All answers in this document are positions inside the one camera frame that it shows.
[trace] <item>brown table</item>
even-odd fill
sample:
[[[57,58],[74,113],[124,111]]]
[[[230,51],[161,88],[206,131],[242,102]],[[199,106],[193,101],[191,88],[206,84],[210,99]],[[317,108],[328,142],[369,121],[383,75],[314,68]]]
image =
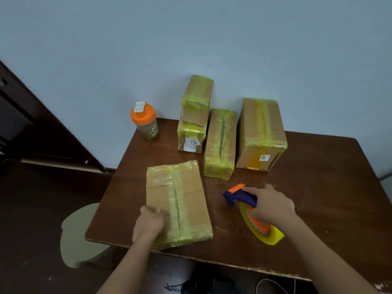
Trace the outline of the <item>brown table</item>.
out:
[[[158,119],[160,138],[147,144],[135,132],[86,232],[94,242],[130,247],[145,204],[149,166],[198,160],[203,154],[177,150],[178,121]],[[358,142],[353,138],[286,132],[288,149],[270,172],[235,168],[229,181],[202,176],[214,230],[210,241],[165,253],[259,272],[308,279],[287,238],[269,246],[250,232],[222,193],[238,183],[265,182],[291,198],[297,214],[331,249],[372,284],[392,289],[392,205]]]

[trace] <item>hand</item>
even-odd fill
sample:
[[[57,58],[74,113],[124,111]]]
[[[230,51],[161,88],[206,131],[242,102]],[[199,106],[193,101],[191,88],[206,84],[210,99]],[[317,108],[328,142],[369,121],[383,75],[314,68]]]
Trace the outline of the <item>hand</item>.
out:
[[[146,239],[154,242],[164,227],[164,216],[159,208],[155,212],[151,212],[145,205],[140,208],[140,212],[141,214],[136,220],[135,227],[133,227],[132,241]]]
[[[252,216],[265,224],[279,226],[282,221],[295,216],[294,203],[283,193],[275,191],[272,185],[266,183],[262,189],[243,187],[245,192],[257,196],[257,206],[252,210]]]

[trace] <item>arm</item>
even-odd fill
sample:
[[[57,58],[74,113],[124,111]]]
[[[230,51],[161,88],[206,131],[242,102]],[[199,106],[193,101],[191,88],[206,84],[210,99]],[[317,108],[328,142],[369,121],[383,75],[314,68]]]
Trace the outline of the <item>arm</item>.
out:
[[[141,214],[133,229],[132,246],[97,294],[140,292],[151,247],[164,226],[164,216],[159,208],[154,213],[147,206],[142,206],[140,211]]]
[[[291,240],[320,294],[378,294],[295,214],[291,199],[269,184],[263,189],[244,187],[243,190],[257,196],[257,207],[253,209],[252,216],[278,227]]]

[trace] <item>small cardboard box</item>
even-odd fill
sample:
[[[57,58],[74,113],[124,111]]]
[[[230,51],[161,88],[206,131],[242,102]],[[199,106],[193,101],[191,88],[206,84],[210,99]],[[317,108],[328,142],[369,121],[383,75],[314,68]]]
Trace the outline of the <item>small cardboard box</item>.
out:
[[[177,127],[179,150],[192,153],[201,153],[203,151],[203,142],[207,133],[207,120],[204,126],[198,126],[187,123],[179,119]]]
[[[213,86],[212,79],[192,75],[181,101],[183,121],[202,127],[206,125]]]
[[[204,153],[204,176],[228,180],[236,159],[237,113],[213,109]]]
[[[244,98],[238,126],[239,158],[236,167],[269,171],[287,148],[277,102]]]
[[[164,215],[153,251],[211,239],[213,228],[197,161],[147,169],[146,204]]]

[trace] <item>shaker bottle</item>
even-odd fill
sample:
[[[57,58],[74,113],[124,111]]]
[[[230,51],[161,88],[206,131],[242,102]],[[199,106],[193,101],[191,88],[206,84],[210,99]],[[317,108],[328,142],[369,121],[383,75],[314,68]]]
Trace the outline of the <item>shaker bottle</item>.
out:
[[[158,125],[156,123],[155,109],[146,101],[136,102],[130,111],[130,117],[146,141],[158,138]]]

